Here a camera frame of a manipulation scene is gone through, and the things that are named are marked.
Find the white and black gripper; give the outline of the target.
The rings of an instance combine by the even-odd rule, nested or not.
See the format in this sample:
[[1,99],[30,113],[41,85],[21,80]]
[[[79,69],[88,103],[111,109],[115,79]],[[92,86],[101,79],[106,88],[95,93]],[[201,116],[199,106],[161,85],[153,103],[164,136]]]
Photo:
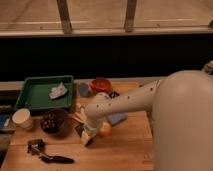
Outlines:
[[80,123],[75,127],[75,131],[79,135],[82,144],[87,147],[93,142],[93,138],[98,133],[98,128]]

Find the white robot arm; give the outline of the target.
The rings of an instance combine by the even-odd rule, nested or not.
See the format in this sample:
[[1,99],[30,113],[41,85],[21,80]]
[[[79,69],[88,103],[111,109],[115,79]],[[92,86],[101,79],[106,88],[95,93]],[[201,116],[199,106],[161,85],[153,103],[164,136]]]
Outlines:
[[106,116],[152,110],[154,171],[213,171],[213,76],[175,72],[111,99],[99,93],[85,107],[87,144]]

